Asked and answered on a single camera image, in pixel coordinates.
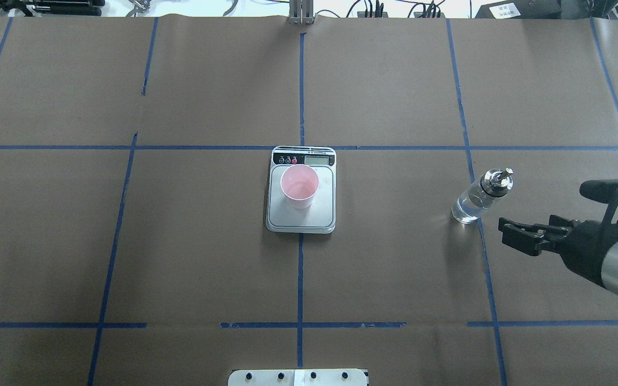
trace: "bottle cap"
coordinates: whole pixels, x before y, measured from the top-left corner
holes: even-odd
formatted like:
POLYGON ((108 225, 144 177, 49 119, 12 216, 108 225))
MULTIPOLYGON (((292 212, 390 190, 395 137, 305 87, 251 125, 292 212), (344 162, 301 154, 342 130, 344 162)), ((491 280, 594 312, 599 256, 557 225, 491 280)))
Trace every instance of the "bottle cap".
POLYGON ((514 171, 510 168, 490 169, 481 178, 481 188, 490 196, 505 196, 514 186, 512 174, 514 171))

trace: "plastic cup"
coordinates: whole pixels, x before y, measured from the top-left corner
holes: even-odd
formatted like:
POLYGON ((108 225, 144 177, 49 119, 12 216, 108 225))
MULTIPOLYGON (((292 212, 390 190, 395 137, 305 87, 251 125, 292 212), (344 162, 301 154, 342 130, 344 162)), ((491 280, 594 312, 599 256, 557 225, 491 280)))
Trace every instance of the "plastic cup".
POLYGON ((311 166, 292 165, 280 176, 280 189, 292 207, 308 208, 319 190, 319 174, 311 166))

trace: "digital scale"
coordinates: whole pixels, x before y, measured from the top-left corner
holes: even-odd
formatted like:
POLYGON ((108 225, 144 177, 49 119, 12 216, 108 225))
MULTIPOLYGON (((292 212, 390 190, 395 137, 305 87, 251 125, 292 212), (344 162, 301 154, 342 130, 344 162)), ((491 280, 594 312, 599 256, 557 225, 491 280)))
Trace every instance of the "digital scale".
POLYGON ((335 151, 330 147, 277 146, 268 172, 267 228, 272 232, 329 234, 335 229, 335 151), (292 165, 311 166, 319 190, 310 207, 295 209, 280 189, 280 177, 292 165))

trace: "wire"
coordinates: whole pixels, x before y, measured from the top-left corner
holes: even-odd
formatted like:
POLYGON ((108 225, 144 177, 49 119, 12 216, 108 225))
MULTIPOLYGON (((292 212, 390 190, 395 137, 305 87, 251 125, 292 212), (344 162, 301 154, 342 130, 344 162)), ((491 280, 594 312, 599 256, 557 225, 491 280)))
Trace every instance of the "wire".
POLYGON ((440 7, 433 0, 431 0, 431 12, 430 12, 429 17, 431 18, 440 17, 440 7))
POLYGON ((223 12, 223 15, 228 16, 229 14, 233 12, 233 10, 235 10, 235 7, 237 6, 238 6, 238 0, 233 0, 233 5, 231 5, 230 8, 228 8, 226 12, 223 12))
POLYGON ((356 7, 356 5, 357 5, 359 2, 361 2, 361 0, 356 0, 356 2, 354 2, 354 3, 352 4, 352 6, 350 7, 350 10, 348 11, 348 15, 346 15, 346 17, 350 17, 351 10, 353 10, 353 9, 354 9, 354 7, 356 7))
POLYGON ((411 13, 414 12, 414 8, 416 8, 417 5, 422 5, 424 7, 424 12, 426 12, 426 4, 424 4, 424 3, 415 3, 414 6, 409 10, 409 14, 407 15, 407 18, 411 17, 411 13))
POLYGON ((336 17, 338 17, 338 19, 340 18, 340 17, 338 16, 338 14, 336 14, 336 13, 335 13, 335 12, 333 12, 332 10, 320 10, 319 12, 316 12, 316 14, 320 14, 321 12, 330 12, 330 13, 332 13, 332 14, 336 15, 336 17))
POLYGON ((429 14, 431 13, 432 7, 433 7, 432 3, 430 3, 428 7, 426 7, 426 4, 424 4, 424 12, 419 15, 419 18, 427 19, 429 17, 429 14))
POLYGON ((252 3, 259 5, 280 5, 280 4, 289 4, 289 2, 285 2, 282 0, 251 0, 252 3))

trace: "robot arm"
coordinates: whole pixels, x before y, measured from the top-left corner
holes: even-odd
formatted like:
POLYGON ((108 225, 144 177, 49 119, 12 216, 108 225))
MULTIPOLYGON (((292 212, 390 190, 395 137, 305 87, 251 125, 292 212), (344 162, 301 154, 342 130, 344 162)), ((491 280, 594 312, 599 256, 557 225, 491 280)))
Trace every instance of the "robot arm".
POLYGON ((548 225, 521 224, 500 218, 502 243, 530 256, 543 250, 559 254, 572 272, 618 295, 618 180, 581 184, 582 196, 608 204, 602 222, 567 220, 551 215, 548 225))

